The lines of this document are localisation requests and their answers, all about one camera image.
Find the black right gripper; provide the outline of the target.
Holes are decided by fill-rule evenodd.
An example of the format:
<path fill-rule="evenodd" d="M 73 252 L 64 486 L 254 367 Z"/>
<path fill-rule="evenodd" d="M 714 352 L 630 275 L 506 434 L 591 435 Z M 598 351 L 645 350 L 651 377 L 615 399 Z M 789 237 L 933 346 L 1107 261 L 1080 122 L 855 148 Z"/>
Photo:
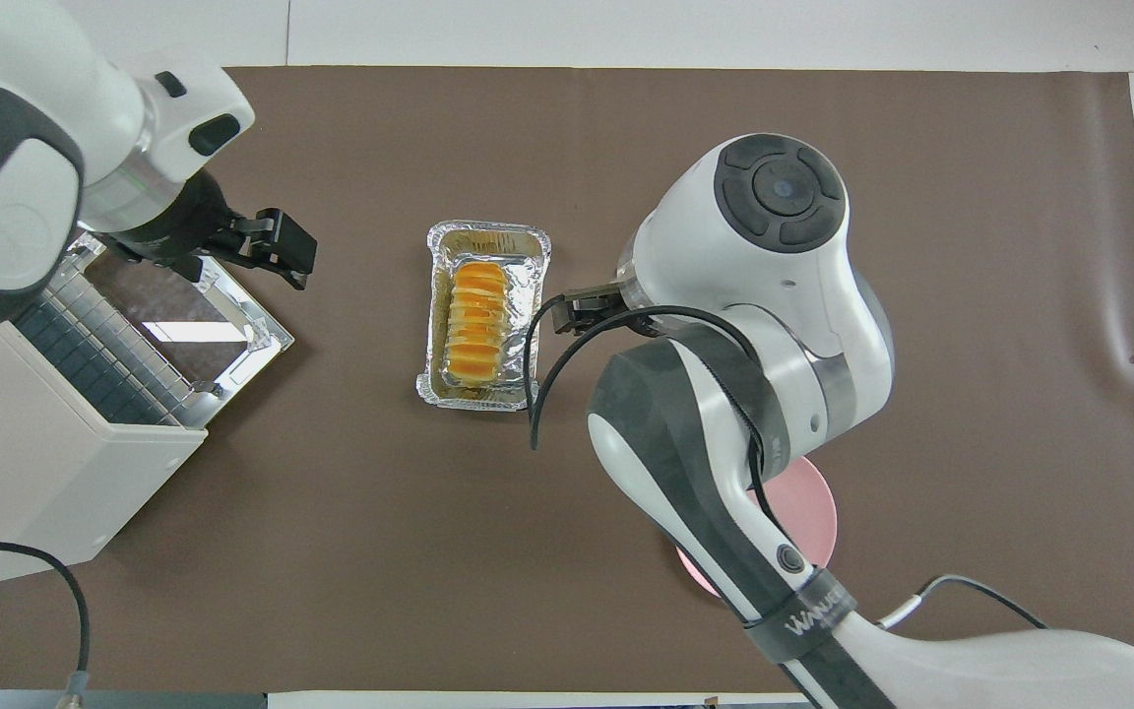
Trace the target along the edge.
<path fill-rule="evenodd" d="M 655 301 L 640 284 L 606 282 L 562 292 L 562 302 L 552 309 L 555 335 L 579 337 L 603 320 L 638 309 L 653 309 Z M 640 314 L 631 316 L 627 328 L 648 338 L 667 334 L 667 324 L 661 315 Z"/>

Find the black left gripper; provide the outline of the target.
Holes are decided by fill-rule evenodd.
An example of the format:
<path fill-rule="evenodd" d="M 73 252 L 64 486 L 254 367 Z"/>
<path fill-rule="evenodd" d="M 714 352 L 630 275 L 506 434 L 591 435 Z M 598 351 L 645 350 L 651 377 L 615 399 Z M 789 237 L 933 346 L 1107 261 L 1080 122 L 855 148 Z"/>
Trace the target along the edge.
<path fill-rule="evenodd" d="M 215 177 L 198 170 L 185 182 L 177 199 L 149 222 L 127 230 L 98 230 L 94 237 L 127 262 L 149 261 L 197 282 L 198 254 L 253 269 L 261 265 L 285 282 L 305 290 L 314 273 L 318 242 L 280 208 L 259 211 L 255 260 L 243 254 L 247 234 L 235 228 L 243 216 L 225 201 Z"/>

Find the golden ridged bread loaf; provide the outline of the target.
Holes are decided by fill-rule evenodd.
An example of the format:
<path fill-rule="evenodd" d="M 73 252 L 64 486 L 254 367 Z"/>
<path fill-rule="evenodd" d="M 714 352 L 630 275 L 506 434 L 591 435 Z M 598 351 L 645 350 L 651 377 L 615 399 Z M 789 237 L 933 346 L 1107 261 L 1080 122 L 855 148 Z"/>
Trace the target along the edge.
<path fill-rule="evenodd" d="M 509 332 L 507 275 L 496 262 L 469 261 L 455 271 L 445 343 L 446 372 L 464 386 L 496 381 Z"/>

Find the aluminium foil baking tray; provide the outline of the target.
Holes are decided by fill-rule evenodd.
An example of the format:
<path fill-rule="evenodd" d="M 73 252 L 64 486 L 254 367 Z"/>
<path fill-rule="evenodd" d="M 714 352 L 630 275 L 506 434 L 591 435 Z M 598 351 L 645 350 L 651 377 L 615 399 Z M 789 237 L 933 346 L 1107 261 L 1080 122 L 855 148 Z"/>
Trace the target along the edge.
<path fill-rule="evenodd" d="M 503 222 L 447 221 L 428 233 L 431 256 L 429 314 L 424 369 L 415 389 L 432 407 L 472 412 L 525 410 L 538 386 L 538 327 L 533 315 L 541 305 L 541 287 L 552 247 L 536 227 Z M 446 329 L 455 271 L 469 261 L 496 262 L 507 275 L 509 332 L 503 341 L 496 381 L 464 386 L 446 372 Z"/>

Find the glass oven door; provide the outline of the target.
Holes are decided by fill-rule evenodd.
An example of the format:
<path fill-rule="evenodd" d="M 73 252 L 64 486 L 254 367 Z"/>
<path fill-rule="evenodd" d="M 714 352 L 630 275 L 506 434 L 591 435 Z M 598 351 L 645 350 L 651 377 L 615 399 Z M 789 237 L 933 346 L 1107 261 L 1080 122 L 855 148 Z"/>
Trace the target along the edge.
<path fill-rule="evenodd" d="M 295 337 L 220 261 L 189 282 L 132 264 L 91 236 L 71 248 L 75 313 L 155 412 L 149 421 L 206 429 Z"/>

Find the cream toaster oven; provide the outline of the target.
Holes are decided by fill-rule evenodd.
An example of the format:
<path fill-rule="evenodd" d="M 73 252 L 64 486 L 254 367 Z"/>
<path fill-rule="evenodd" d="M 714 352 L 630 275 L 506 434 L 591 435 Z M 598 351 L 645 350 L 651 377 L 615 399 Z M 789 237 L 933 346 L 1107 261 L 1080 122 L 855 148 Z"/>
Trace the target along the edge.
<path fill-rule="evenodd" d="M 12 324 L 0 324 L 0 542 L 88 562 L 208 439 L 116 422 Z"/>

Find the pink round plate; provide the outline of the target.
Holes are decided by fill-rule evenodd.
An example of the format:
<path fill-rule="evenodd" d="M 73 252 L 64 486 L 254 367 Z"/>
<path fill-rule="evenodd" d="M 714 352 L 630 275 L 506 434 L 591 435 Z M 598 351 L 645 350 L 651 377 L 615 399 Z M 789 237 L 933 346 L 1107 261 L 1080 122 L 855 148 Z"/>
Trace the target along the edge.
<path fill-rule="evenodd" d="M 765 481 L 762 489 L 776 520 L 801 555 L 824 568 L 836 548 L 838 513 L 822 472 L 806 457 L 799 457 Z"/>

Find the brown table mat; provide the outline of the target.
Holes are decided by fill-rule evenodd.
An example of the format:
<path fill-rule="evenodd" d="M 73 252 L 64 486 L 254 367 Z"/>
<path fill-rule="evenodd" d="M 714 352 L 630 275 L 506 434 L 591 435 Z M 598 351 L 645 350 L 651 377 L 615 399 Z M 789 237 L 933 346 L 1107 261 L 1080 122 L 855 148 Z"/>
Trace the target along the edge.
<path fill-rule="evenodd" d="M 586 413 L 620 331 L 522 414 L 428 407 L 426 234 L 544 229 L 606 282 L 723 140 L 822 150 L 894 328 L 886 408 L 815 450 L 861 611 L 978 579 L 1134 645 L 1134 116 L 1103 73 L 234 69 L 230 205 L 318 238 L 306 292 L 237 279 L 295 345 L 75 575 L 92 686 L 775 692 L 733 613 L 611 481 Z"/>

